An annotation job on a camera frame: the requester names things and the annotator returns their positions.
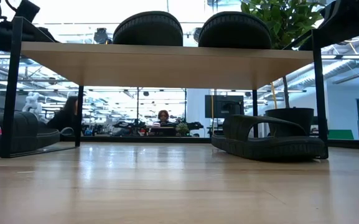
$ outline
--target potted plant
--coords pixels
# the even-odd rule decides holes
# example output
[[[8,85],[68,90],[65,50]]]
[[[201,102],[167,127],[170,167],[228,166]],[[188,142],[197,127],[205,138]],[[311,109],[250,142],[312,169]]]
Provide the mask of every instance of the potted plant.
[[[319,12],[313,11],[314,6],[317,5],[322,4],[319,2],[307,2],[306,0],[248,0],[241,3],[241,11],[264,21],[271,33],[272,48],[281,50],[302,34],[313,29],[316,21],[323,18]],[[310,108],[290,108],[287,80],[286,77],[282,79],[286,108],[277,109],[275,107],[275,110],[268,110],[266,114],[298,123],[308,133],[314,111]]]
[[[186,123],[179,123],[175,129],[182,137],[186,136],[186,134],[189,133],[189,128],[187,127]]]

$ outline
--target wooden floor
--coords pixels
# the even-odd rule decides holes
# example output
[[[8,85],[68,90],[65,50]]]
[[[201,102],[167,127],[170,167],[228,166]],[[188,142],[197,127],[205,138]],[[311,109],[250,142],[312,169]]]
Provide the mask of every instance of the wooden floor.
[[[209,144],[83,144],[0,159],[0,223],[359,224],[359,150],[255,162]]]

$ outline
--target black slide sandal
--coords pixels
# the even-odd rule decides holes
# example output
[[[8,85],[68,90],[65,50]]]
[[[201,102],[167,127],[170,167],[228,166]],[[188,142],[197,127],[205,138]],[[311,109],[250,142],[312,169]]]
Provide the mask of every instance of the black slide sandal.
[[[259,123],[280,124],[288,137],[248,138]],[[212,144],[229,154],[254,160],[313,159],[325,156],[324,143],[308,137],[298,124],[270,117],[233,115],[223,122],[224,136],[214,135]]]
[[[219,12],[209,18],[200,31],[199,47],[270,49],[267,25],[243,12]]]
[[[183,32],[168,12],[141,12],[120,23],[113,44],[183,46]]]
[[[0,127],[3,127],[4,114],[0,114]],[[60,133],[56,129],[40,128],[34,114],[30,112],[15,112],[13,119],[12,151],[28,152],[59,142]]]

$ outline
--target person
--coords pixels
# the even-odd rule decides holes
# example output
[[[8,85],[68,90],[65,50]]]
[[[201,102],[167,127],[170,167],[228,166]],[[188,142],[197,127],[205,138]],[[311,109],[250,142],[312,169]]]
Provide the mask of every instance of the person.
[[[169,122],[168,111],[160,110],[160,112],[157,115],[157,118],[158,118],[158,122],[156,123],[160,123],[160,127],[172,126],[172,128],[169,129],[151,128],[149,131],[150,136],[172,137],[176,135],[174,124]]]
[[[58,113],[55,114],[47,126],[61,131],[63,128],[75,129],[75,121],[77,117],[77,96],[69,96],[65,106]]]
[[[169,114],[166,110],[160,110],[159,114],[157,115],[157,118],[159,119],[158,123],[169,123]]]

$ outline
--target white robot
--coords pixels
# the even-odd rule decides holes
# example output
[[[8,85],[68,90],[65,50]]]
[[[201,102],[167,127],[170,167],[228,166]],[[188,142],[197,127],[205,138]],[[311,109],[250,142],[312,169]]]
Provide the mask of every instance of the white robot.
[[[37,117],[39,120],[39,115],[42,113],[42,106],[38,103],[39,93],[29,92],[29,96],[26,97],[26,104],[24,105],[22,111],[30,112]]]

